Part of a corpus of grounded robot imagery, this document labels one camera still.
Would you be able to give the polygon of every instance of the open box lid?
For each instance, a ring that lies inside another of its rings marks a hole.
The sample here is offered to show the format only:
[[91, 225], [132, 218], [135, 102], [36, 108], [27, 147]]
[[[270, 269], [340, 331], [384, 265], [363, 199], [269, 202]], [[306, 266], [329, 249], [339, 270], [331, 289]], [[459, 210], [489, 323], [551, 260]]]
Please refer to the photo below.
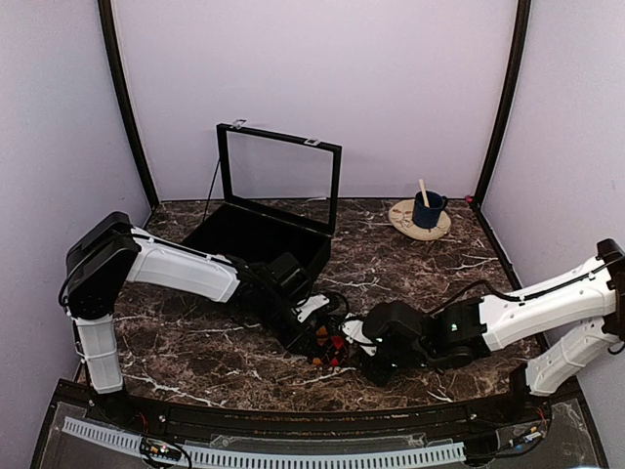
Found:
[[[342, 147], [242, 127], [239, 122], [217, 126], [224, 200], [286, 223], [333, 235]], [[325, 211], [315, 213], [312, 218], [264, 202], [275, 199], [302, 199], [302, 205], [304, 200], [319, 200], [317, 206], [327, 208], [327, 218]]]

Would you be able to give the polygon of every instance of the black box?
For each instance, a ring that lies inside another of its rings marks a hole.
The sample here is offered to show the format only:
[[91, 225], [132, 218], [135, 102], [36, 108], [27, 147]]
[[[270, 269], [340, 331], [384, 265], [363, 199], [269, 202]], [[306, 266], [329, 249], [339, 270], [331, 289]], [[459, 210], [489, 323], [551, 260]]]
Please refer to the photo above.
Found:
[[[235, 195], [232, 191], [229, 134], [243, 134], [330, 152], [332, 169], [331, 175], [328, 175], [331, 183], [327, 223]], [[183, 245], [210, 254], [236, 256], [249, 264], [270, 263], [283, 253], [290, 252], [311, 279], [316, 280], [330, 259], [331, 237], [336, 226], [342, 148], [319, 140], [229, 124], [217, 126], [217, 142], [224, 203], [183, 241]]]

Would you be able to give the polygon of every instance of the wooden coaster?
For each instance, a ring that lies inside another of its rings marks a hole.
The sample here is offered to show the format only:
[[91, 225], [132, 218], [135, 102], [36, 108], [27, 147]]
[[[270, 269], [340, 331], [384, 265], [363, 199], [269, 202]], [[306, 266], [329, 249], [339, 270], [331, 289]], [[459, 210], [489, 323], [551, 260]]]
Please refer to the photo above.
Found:
[[443, 237], [451, 227], [451, 219], [444, 211], [440, 214], [438, 225], [431, 230], [419, 228], [412, 222], [412, 211], [414, 210], [414, 199], [402, 200], [396, 203], [389, 210], [389, 221], [395, 228], [420, 241], [433, 241]]

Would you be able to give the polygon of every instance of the wooden stick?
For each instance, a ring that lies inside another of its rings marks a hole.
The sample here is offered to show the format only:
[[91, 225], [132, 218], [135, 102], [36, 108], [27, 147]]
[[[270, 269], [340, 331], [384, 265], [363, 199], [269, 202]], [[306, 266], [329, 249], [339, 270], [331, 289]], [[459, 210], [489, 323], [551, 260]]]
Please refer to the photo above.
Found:
[[423, 196], [423, 203], [426, 207], [430, 208], [430, 201], [428, 200], [428, 193], [426, 192], [426, 183], [423, 182], [423, 179], [419, 180], [419, 186], [421, 186], [421, 195]]

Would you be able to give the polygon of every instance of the black metal pole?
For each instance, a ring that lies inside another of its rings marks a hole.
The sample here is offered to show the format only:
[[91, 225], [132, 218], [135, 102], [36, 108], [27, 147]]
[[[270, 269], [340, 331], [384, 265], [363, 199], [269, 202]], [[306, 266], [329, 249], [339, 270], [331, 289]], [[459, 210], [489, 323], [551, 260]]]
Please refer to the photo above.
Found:
[[519, 79], [519, 70], [521, 69], [521, 58], [523, 55], [523, 46], [525, 45], [527, 25], [529, 23], [530, 6], [531, 0], [519, 0], [517, 5], [517, 19], [515, 20], [515, 30], [512, 37], [512, 46], [510, 48], [510, 57], [508, 58], [504, 87], [501, 92], [501, 100], [499, 101], [497, 117], [495, 118], [495, 125], [492, 129], [492, 135], [490, 136], [486, 158], [481, 167], [478, 187], [473, 196], [473, 201], [478, 207], [483, 204], [484, 198], [486, 197], [486, 192], [488, 191], [488, 186], [490, 185], [490, 180], [495, 170], [495, 164], [497, 163], [497, 156], [499, 156], [499, 150], [504, 140], [506, 126], [508, 125], [508, 117], [510, 116], [510, 109], [512, 108], [512, 101], [515, 96], [515, 89], [517, 88], [517, 80]]
[[121, 64], [117, 34], [115, 33], [115, 21], [113, 19], [110, 0], [98, 0], [98, 6], [100, 8], [100, 22], [102, 24], [102, 34], [104, 37], [104, 45], [106, 46], [106, 55], [108, 56], [108, 66], [110, 67], [110, 75], [113, 79], [115, 94], [117, 95], [119, 111], [121, 112], [121, 118], [124, 121], [130, 150], [133, 153], [135, 165], [137, 166], [141, 183], [144, 186], [147, 201], [151, 209], [154, 210], [160, 201], [158, 200], [158, 194], [156, 193], [156, 187], [154, 186], [154, 182], [149, 173], [149, 168], [147, 167], [146, 154], [144, 153], [144, 148], [141, 144], [141, 139], [139, 138], [135, 114], [130, 104], [130, 95], [128, 94], [124, 69]]

